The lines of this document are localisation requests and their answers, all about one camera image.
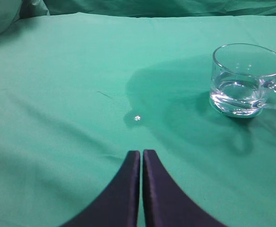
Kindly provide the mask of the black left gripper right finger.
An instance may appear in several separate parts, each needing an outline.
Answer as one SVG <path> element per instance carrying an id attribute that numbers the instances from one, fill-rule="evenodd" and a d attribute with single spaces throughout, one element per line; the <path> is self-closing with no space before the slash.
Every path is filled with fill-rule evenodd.
<path id="1" fill-rule="evenodd" d="M 142 199 L 147 227 L 223 227 L 176 184 L 155 150 L 145 149 Z"/>

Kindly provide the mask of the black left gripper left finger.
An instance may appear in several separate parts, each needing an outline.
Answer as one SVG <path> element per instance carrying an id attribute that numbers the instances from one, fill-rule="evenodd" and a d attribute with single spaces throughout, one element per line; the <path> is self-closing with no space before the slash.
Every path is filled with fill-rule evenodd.
<path id="1" fill-rule="evenodd" d="M 102 193 L 63 227 L 135 227 L 140 196 L 140 152 L 128 151 Z"/>

